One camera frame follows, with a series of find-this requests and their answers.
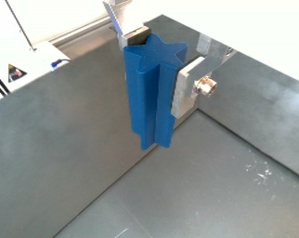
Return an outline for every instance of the scratch mark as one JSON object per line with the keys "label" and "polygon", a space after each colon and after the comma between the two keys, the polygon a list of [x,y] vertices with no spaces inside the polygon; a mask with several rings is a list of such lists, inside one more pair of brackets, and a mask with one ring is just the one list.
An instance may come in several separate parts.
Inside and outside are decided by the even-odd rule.
{"label": "scratch mark", "polygon": [[267,179],[267,177],[263,174],[257,174],[264,180]]}
{"label": "scratch mark", "polygon": [[122,204],[122,206],[124,206],[126,212],[130,214],[130,216],[132,216],[133,220],[136,221],[136,223],[137,223],[137,224],[140,225],[140,227],[142,228],[142,230],[144,230],[144,232],[146,233],[148,237],[149,237],[149,238],[153,238],[153,237],[149,235],[148,230],[144,228],[141,222],[137,220],[137,218],[136,218],[134,215],[132,214],[132,211],[128,209],[128,207],[125,206],[125,204],[122,203],[122,201],[120,200],[118,197],[117,197],[117,200],[118,200],[120,203]]}
{"label": "scratch mark", "polygon": [[129,228],[126,228],[114,238],[117,238]]}

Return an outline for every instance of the blue object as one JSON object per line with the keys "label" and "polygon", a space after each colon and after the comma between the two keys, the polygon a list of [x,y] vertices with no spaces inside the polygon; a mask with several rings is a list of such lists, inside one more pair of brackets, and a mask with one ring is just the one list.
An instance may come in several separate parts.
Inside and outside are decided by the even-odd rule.
{"label": "blue object", "polygon": [[54,62],[52,62],[50,63],[50,65],[52,65],[52,68],[53,69],[56,69],[57,68],[57,66],[58,66],[58,64],[62,62],[62,60],[61,59],[58,59],[58,60],[56,60]]}
{"label": "blue object", "polygon": [[187,43],[165,43],[154,33],[145,45],[124,48],[132,131],[141,137],[142,150],[153,143],[167,148],[171,144],[171,105],[187,48]]}

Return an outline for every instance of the white wall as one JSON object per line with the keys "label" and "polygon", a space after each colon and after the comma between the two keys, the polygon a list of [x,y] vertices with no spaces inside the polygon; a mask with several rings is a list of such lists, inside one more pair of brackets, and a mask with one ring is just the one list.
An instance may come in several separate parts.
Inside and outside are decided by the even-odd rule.
{"label": "white wall", "polygon": [[14,64],[20,55],[29,57],[32,54],[5,1],[0,0],[0,77],[5,82],[8,81],[9,63]]}
{"label": "white wall", "polygon": [[100,0],[9,0],[9,4],[33,44],[73,30],[105,14]]}
{"label": "white wall", "polygon": [[299,0],[137,0],[299,80]]}

